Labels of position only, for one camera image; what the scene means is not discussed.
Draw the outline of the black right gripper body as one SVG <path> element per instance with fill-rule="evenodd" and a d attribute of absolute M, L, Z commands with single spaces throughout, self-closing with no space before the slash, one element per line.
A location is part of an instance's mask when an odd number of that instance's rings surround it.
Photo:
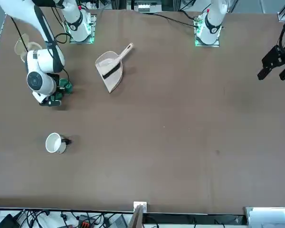
<path fill-rule="evenodd" d="M 60 76 L 58 74 L 52 74 L 52 73 L 47 73 L 48 76 L 50 76 L 56 85 L 54 86 L 54 92 L 50 96 L 51 100 L 62 100 L 64 93 L 65 93 L 65 86 L 62 85 L 60 82 Z"/>

